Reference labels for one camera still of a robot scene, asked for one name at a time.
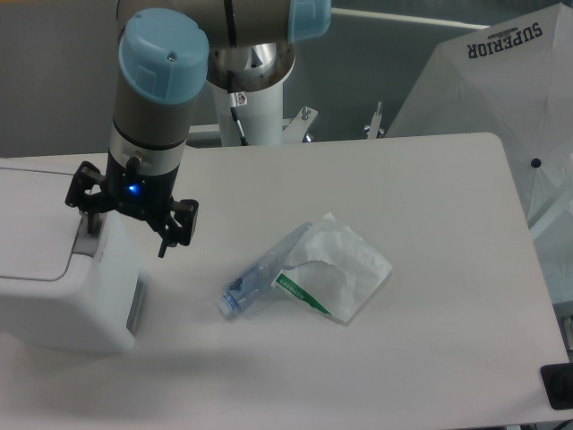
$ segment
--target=gray wall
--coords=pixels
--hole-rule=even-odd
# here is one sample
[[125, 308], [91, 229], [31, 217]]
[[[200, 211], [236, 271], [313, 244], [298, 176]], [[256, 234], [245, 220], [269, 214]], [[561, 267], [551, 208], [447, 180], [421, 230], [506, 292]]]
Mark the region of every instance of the gray wall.
[[[493, 24], [550, 0], [333, 0], [336, 7]], [[296, 47], [285, 116], [320, 112], [318, 140], [360, 138], [376, 102], [388, 127], [437, 43], [468, 30], [335, 16]], [[115, 94], [115, 0], [0, 3], [0, 157], [107, 150]], [[216, 122], [208, 89], [195, 124]]]

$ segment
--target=metal bracket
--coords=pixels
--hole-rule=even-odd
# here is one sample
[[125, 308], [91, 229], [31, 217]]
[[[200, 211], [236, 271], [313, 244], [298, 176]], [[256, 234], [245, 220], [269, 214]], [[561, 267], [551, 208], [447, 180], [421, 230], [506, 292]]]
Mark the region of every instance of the metal bracket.
[[379, 130], [380, 130], [380, 123], [382, 121], [382, 102], [378, 102], [378, 106], [376, 107], [376, 112], [372, 116], [372, 121], [370, 122], [370, 128], [368, 129], [368, 134], [366, 139], [377, 139]]
[[288, 127], [283, 130], [283, 143], [305, 142], [308, 129], [318, 115], [318, 111], [307, 106], [303, 107]]
[[528, 222], [531, 237], [535, 241], [573, 201], [573, 154], [565, 162], [569, 177], [559, 186], [552, 197]]

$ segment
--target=black cable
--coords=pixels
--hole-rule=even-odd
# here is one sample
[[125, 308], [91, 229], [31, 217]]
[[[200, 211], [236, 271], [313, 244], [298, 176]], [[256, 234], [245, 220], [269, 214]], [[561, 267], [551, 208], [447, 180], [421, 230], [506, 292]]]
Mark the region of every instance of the black cable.
[[573, 419], [570, 419], [568, 421], [563, 421], [561, 424], [559, 424], [558, 426], [555, 426], [552, 430], [561, 430], [565, 427], [567, 427], [569, 424], [573, 423]]
[[236, 107], [231, 107], [231, 116], [233, 117], [233, 121], [235, 121], [236, 128], [239, 132], [239, 138], [241, 139], [241, 146], [249, 146], [249, 142], [244, 135], [243, 126], [241, 125], [241, 121], [239, 120], [239, 115], [236, 112]]
[[236, 44], [235, 8], [233, 7], [233, 0], [223, 0], [223, 4], [225, 5], [225, 16], [227, 17], [229, 45], [231, 45], [231, 47], [238, 47]]

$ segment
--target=green label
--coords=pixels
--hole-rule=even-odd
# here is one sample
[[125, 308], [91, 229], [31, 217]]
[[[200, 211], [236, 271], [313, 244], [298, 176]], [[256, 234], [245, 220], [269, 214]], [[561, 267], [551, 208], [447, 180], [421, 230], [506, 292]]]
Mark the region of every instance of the green label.
[[323, 314], [332, 315], [329, 311], [327, 311], [323, 305], [316, 301], [316, 299], [296, 285], [291, 279], [287, 278], [282, 273], [278, 275], [277, 283], [284, 288], [286, 291], [291, 293], [293, 296], [298, 298], [299, 300], [303, 300], [304, 302], [308, 303], [314, 309], [318, 309]]

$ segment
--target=white table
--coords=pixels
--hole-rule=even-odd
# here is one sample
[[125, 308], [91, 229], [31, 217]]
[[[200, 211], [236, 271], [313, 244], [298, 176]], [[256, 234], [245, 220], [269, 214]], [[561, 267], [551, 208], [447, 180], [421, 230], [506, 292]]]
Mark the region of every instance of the white table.
[[[48, 158], [77, 166], [105, 156]], [[490, 134], [187, 150], [190, 247], [126, 221], [151, 276], [128, 354], [0, 336], [6, 429], [444, 429], [573, 417], [539, 368], [567, 361], [503, 149]], [[394, 265], [343, 327], [289, 302], [226, 322], [222, 288], [332, 211]]]

